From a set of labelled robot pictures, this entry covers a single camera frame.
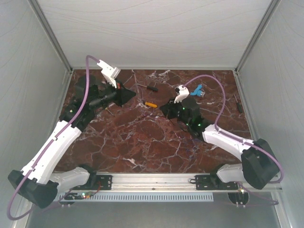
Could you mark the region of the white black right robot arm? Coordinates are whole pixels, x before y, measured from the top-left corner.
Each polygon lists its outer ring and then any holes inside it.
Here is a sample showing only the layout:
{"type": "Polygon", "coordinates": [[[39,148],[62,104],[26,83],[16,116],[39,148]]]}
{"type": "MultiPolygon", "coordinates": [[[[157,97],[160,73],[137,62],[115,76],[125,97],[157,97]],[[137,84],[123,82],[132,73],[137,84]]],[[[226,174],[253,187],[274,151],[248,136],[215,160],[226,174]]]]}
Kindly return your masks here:
{"type": "Polygon", "coordinates": [[[261,190],[279,173],[277,160],[267,141],[245,139],[216,127],[202,117],[194,98],[187,97],[180,103],[172,98],[160,110],[168,119],[185,124],[192,137],[213,144],[240,160],[239,164],[220,166],[210,177],[212,187],[221,189],[229,182],[246,182],[261,190]]]}

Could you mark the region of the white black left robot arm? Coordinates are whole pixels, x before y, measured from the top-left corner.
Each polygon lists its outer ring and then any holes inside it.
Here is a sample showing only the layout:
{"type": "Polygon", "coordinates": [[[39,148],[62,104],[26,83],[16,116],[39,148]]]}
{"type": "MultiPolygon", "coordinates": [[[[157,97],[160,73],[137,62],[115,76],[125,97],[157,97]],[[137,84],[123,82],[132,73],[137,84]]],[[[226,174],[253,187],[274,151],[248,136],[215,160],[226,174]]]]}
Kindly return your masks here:
{"type": "Polygon", "coordinates": [[[136,96],[134,91],[125,88],[120,81],[115,82],[116,87],[113,87],[90,76],[85,105],[72,124],[66,126],[79,110],[85,96],[86,76],[79,78],[75,84],[75,95],[60,115],[48,141],[22,170],[13,170],[8,175],[14,188],[21,186],[19,195],[44,209],[54,201],[58,193],[75,187],[92,189],[97,185],[96,171],[88,165],[81,164],[61,174],[55,174],[53,170],[69,146],[95,118],[97,109],[105,109],[110,103],[122,106],[136,96]]]}

